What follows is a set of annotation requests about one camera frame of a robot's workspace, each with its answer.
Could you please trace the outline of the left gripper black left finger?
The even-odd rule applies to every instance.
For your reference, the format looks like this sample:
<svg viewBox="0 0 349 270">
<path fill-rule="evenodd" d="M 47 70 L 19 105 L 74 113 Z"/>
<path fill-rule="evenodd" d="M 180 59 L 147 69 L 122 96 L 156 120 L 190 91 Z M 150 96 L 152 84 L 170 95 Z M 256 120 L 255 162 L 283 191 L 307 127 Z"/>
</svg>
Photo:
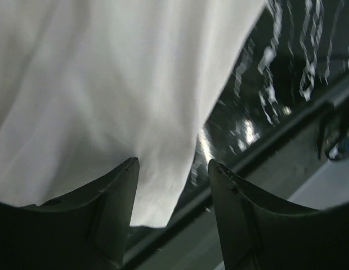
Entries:
<svg viewBox="0 0 349 270">
<path fill-rule="evenodd" d="M 41 206 L 0 203 L 0 269 L 120 269 L 138 159 Z"/>
</svg>

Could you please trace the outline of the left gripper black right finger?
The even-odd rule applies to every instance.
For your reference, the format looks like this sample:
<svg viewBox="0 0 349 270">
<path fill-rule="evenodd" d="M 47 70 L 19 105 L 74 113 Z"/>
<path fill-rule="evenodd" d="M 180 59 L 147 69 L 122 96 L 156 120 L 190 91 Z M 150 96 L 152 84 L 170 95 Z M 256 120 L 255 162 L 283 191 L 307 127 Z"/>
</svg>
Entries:
<svg viewBox="0 0 349 270">
<path fill-rule="evenodd" d="M 349 202 L 315 210 L 208 164 L 226 269 L 349 269 Z"/>
</svg>

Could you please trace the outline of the white and green raglan t-shirt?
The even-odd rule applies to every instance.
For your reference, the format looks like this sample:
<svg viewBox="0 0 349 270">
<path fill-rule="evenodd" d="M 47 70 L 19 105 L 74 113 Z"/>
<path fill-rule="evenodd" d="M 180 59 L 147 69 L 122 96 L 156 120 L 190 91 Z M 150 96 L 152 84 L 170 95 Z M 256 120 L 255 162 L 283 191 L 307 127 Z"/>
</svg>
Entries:
<svg viewBox="0 0 349 270">
<path fill-rule="evenodd" d="M 42 205 L 131 157 L 130 224 L 165 227 L 265 1 L 0 1 L 0 202 Z"/>
</svg>

